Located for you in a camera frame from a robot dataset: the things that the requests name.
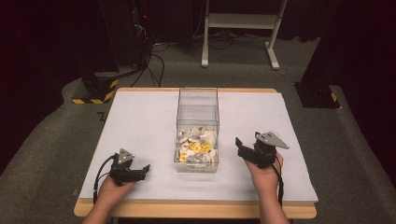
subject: black and yellow hazard tape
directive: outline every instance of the black and yellow hazard tape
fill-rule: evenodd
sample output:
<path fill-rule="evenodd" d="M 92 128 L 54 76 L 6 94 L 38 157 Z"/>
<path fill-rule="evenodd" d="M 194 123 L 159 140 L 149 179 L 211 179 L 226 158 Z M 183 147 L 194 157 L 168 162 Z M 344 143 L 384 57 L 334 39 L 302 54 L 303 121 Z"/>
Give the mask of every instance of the black and yellow hazard tape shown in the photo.
<path fill-rule="evenodd" d="M 118 79 L 111 80 L 108 83 L 104 84 L 101 90 L 98 90 L 98 93 L 95 96 L 85 95 L 82 97 L 72 97 L 72 101 L 77 105 L 84 104 L 106 104 L 110 101 L 111 97 L 114 94 L 117 84 L 119 83 Z"/>

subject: clear plastic box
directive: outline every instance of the clear plastic box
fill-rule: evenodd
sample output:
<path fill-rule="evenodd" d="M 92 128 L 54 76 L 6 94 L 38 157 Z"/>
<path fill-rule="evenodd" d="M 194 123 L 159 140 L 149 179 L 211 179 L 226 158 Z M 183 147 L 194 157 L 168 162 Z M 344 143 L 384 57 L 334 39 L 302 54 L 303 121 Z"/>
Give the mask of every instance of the clear plastic box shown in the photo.
<path fill-rule="evenodd" d="M 215 173 L 219 166 L 216 88 L 180 88 L 174 162 L 180 173 Z"/>

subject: black metal base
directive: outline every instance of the black metal base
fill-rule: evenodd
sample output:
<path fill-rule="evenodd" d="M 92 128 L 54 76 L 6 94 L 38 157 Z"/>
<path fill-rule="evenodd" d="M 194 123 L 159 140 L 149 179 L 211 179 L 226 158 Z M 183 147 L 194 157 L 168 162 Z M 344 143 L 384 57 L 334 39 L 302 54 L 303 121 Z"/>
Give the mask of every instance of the black metal base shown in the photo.
<path fill-rule="evenodd" d="M 88 91 L 81 81 L 72 96 L 73 103 L 79 105 L 108 103 L 119 80 L 109 77 L 99 77 L 98 82 L 96 90 Z"/>
<path fill-rule="evenodd" d="M 321 89 L 316 91 L 315 94 L 312 93 L 311 87 L 306 87 L 301 85 L 300 82 L 295 82 L 294 87 L 300 96 L 301 103 L 303 107 L 310 108 L 340 108 L 341 105 L 338 103 L 337 97 L 330 90 L 330 88 Z"/>

